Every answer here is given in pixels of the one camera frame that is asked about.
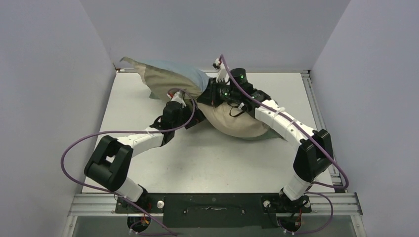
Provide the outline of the cream white pillow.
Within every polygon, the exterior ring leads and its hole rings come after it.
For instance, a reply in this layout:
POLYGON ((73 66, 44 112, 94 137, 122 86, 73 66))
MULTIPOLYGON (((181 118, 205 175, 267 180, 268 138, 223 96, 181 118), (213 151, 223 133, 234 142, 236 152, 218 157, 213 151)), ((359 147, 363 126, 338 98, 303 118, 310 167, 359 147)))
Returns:
POLYGON ((250 115, 239 114, 239 110, 226 103, 212 107, 203 103, 197 104, 209 123, 220 132, 245 140, 262 140, 278 138, 279 135, 266 124, 250 115))

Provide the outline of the patchwork and blue pillowcase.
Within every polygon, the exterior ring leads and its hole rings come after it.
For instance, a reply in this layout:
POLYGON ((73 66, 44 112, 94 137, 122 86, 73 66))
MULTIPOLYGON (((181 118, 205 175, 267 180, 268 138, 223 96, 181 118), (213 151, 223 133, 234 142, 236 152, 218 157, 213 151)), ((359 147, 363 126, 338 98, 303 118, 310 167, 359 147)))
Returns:
POLYGON ((141 81, 152 94, 168 102, 167 93, 172 88, 182 88, 197 99, 207 88, 210 77, 203 71, 181 63, 165 60, 136 61, 129 57, 123 57, 121 61, 133 66, 140 75, 141 81))

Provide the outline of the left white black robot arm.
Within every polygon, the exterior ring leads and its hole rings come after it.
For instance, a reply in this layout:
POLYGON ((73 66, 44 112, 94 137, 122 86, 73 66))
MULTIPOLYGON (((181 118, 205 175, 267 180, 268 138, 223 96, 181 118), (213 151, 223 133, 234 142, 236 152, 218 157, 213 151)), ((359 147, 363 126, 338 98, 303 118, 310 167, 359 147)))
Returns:
POLYGON ((195 104, 188 107, 181 102, 169 101, 162 115, 145 130, 119 138, 103 136, 84 168, 85 176, 128 199, 127 204, 134 212, 142 212, 147 206, 147 191, 128 177, 132 158, 166 145, 176 130, 192 126, 196 111, 195 104))

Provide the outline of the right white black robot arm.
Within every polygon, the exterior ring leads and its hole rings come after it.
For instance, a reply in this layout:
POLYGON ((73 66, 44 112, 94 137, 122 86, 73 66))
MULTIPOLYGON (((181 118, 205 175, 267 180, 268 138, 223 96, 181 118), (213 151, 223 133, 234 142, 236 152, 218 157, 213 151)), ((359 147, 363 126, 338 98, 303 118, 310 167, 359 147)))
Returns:
POLYGON ((253 87, 249 94, 262 99, 252 111, 246 112, 243 102, 211 102, 207 89, 196 98, 197 108, 220 132, 241 139, 263 140, 280 137, 294 150, 288 176, 281 177, 284 185, 279 190, 279 205, 285 211, 294 210, 311 184, 330 166, 331 150, 323 148, 314 139, 316 130, 306 126, 278 105, 272 97, 279 87, 276 73, 250 73, 247 76, 253 87))

